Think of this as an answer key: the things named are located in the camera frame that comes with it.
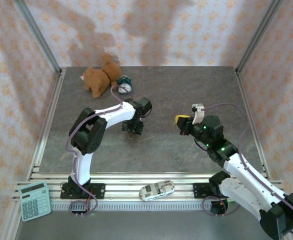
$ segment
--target clock face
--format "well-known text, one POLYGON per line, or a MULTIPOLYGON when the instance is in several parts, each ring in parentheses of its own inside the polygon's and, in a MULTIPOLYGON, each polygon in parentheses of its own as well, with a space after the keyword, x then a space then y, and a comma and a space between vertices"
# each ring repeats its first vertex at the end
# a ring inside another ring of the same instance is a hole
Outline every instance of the clock face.
POLYGON ((128 90, 128 92, 131 92, 132 91, 132 87, 129 84, 127 84, 127 83, 122 83, 120 86, 122 87, 122 88, 121 87, 118 88, 118 92, 120 94, 127 93, 127 91, 125 91, 123 88, 125 88, 126 90, 128 90))

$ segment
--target floral wall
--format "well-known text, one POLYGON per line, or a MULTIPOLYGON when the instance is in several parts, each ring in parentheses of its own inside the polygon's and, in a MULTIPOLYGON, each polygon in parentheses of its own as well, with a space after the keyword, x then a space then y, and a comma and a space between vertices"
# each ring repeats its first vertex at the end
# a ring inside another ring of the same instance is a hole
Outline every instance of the floral wall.
POLYGON ((273 179, 293 193, 293 0, 284 0, 241 74, 273 179))
POLYGON ((271 0, 26 0, 57 62, 236 66, 271 0))
POLYGON ((0 0, 0 234, 18 181, 25 181, 54 71, 13 1, 0 0))

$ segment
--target gray tabletop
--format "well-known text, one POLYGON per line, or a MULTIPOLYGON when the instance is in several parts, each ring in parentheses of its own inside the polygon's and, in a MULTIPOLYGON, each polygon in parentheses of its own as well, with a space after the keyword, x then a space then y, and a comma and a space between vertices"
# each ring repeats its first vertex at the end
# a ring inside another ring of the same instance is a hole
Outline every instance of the gray tabletop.
POLYGON ((67 211, 22 222, 15 240, 271 240, 244 208, 224 217, 203 211, 67 211))
MULTIPOLYGON (((81 111, 115 106, 118 102, 108 88, 99 98, 85 90, 80 79, 86 67, 68 67, 56 105, 40 172, 70 173, 73 156, 66 153, 68 133, 81 111)), ((117 173, 199 172, 214 173, 221 168, 199 149, 191 136, 181 136, 175 116, 190 115, 192 104, 205 107, 221 102, 239 105, 243 99, 232 67, 222 66, 159 66, 122 67, 124 75, 132 79, 133 97, 142 97, 153 105, 152 113, 143 119, 141 136, 129 139, 119 123, 105 131, 101 146, 94 154, 90 171, 117 173)), ((121 99, 128 95, 119 95, 121 99)), ((241 112, 232 106, 208 110, 224 125, 224 135, 236 146, 248 125, 241 112)), ((243 141, 243 152, 250 163, 262 171, 253 134, 243 141)))

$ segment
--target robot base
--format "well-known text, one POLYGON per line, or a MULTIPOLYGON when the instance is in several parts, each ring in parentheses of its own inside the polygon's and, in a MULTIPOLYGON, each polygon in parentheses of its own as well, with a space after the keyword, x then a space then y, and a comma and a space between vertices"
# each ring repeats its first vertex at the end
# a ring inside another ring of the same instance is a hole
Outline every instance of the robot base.
MULTIPOLYGON (((82 187, 92 192, 97 199, 105 197, 106 185, 104 183, 90 183, 89 180, 82 187)), ((61 189, 61 199, 87 199, 89 197, 89 194, 84 192, 70 176, 68 182, 63 183, 61 189)))

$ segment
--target cardboard wall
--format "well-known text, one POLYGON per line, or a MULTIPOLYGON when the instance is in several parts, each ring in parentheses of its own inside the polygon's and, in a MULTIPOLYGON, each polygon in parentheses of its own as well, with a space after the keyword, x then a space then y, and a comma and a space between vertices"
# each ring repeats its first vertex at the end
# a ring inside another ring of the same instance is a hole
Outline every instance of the cardboard wall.
POLYGON ((273 179, 293 192, 293 0, 284 0, 241 75, 273 179))
POLYGON ((57 62, 236 66, 271 0, 26 0, 57 62))
POLYGON ((18 181, 25 181, 54 71, 13 1, 0 0, 0 234, 18 181))

